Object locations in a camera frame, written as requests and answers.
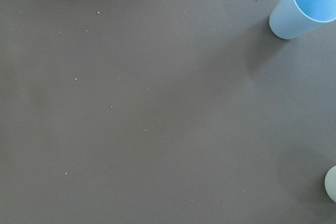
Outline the cream white plastic cup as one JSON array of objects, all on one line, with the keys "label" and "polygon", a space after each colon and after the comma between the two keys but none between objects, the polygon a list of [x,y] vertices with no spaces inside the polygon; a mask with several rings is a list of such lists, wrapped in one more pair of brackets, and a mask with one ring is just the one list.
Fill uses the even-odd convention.
[{"label": "cream white plastic cup", "polygon": [[326,173],[324,186],[329,198],[336,202],[336,166],[331,167]]}]

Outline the blue plastic cup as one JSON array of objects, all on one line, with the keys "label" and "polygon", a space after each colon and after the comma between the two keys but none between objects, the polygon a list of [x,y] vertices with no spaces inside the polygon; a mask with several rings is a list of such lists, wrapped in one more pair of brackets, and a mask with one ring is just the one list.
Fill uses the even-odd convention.
[{"label": "blue plastic cup", "polygon": [[335,20],[335,0],[280,0],[269,17],[271,31],[294,39]]}]

